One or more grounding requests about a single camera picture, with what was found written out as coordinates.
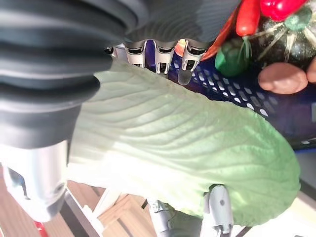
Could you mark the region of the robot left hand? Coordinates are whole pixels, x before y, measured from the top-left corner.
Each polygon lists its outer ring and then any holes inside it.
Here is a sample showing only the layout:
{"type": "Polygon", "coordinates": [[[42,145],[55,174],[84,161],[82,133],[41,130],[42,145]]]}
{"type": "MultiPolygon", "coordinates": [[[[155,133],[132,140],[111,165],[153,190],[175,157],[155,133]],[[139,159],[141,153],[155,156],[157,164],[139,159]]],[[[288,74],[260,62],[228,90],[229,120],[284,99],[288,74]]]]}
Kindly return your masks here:
{"type": "Polygon", "coordinates": [[[168,203],[147,200],[158,237],[230,237],[234,225],[227,188],[214,184],[203,197],[203,218],[175,210],[168,203]]]}

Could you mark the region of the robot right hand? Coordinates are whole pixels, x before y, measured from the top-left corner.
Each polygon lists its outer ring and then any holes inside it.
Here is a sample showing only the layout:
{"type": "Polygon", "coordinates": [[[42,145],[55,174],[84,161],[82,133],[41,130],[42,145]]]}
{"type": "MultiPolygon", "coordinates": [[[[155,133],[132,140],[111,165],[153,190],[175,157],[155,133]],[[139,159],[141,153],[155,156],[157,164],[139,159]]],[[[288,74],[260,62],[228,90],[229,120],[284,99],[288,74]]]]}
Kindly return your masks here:
{"type": "Polygon", "coordinates": [[[96,72],[123,44],[145,65],[155,42],[158,74],[175,45],[186,46],[178,81],[189,83],[237,0],[3,0],[0,3],[0,157],[7,190],[37,222],[64,203],[65,171],[82,103],[99,89],[96,72]]]}

